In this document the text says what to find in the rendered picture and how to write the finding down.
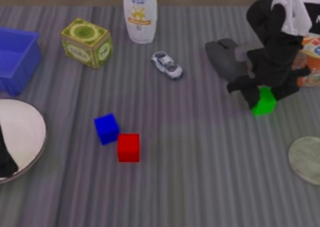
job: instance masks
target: car windshield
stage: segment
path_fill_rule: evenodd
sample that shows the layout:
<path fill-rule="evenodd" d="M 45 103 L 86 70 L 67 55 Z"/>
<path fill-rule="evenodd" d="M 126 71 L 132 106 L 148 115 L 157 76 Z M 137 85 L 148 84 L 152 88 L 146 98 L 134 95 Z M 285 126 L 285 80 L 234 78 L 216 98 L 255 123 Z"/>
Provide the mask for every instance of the car windshield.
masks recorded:
<path fill-rule="evenodd" d="M 169 71 L 169 72 L 173 72 L 177 69 L 177 65 L 175 63 L 169 62 L 165 65 L 165 68 Z"/>
<path fill-rule="evenodd" d="M 155 54 L 155 57 L 158 58 L 158 59 L 161 59 L 161 58 L 163 58 L 165 56 L 166 56 L 166 53 L 164 53 L 164 52 L 157 52 Z"/>

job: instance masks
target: red cube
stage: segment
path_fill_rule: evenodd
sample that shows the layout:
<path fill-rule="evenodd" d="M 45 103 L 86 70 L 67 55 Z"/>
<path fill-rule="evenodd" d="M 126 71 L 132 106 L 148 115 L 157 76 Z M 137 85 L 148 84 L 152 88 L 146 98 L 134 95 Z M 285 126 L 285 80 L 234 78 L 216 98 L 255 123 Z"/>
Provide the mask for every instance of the red cube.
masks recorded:
<path fill-rule="evenodd" d="M 140 136 L 138 133 L 120 133 L 117 140 L 119 162 L 140 161 Z"/>

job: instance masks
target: plate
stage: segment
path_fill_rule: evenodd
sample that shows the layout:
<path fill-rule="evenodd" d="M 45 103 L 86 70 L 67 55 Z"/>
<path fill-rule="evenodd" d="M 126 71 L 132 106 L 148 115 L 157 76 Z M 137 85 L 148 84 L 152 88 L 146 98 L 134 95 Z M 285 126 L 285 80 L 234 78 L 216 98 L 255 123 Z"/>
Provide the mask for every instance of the plate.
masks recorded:
<path fill-rule="evenodd" d="M 0 125 L 7 151 L 18 165 L 13 176 L 0 178 L 3 184 L 26 172 L 40 157 L 47 128 L 36 108 L 13 99 L 0 99 Z"/>
<path fill-rule="evenodd" d="M 303 180 L 320 185 L 320 138 L 303 137 L 290 147 L 289 162 L 293 171 Z"/>

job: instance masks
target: silver toy car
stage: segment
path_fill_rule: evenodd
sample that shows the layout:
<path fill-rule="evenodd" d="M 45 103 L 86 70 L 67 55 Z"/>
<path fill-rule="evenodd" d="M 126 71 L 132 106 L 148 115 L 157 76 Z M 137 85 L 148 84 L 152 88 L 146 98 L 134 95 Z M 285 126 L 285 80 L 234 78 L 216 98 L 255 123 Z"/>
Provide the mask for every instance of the silver toy car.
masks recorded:
<path fill-rule="evenodd" d="M 179 80 L 183 75 L 183 70 L 166 52 L 155 52 L 151 57 L 151 62 L 172 80 Z"/>

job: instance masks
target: orange package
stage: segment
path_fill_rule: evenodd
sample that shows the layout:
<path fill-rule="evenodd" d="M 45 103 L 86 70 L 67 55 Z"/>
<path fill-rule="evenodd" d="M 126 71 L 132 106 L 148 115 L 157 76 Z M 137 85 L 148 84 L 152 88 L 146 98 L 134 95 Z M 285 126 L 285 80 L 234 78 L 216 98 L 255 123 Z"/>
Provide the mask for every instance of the orange package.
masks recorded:
<path fill-rule="evenodd" d="M 302 42 L 304 48 L 293 62 L 292 69 L 301 69 L 306 65 L 311 74 L 298 79 L 300 87 L 320 86 L 320 37 L 307 36 Z"/>

